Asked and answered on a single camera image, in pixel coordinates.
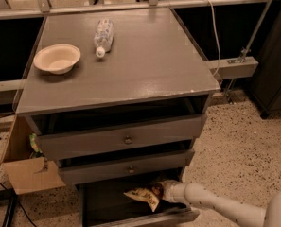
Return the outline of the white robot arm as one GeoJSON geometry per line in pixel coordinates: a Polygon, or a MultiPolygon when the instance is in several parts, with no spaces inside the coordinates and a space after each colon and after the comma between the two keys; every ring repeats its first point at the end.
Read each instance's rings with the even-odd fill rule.
{"type": "Polygon", "coordinates": [[[196,208],[211,209],[239,227],[281,227],[281,191],[273,196],[266,209],[221,197],[199,183],[164,182],[163,199],[196,208]]]}

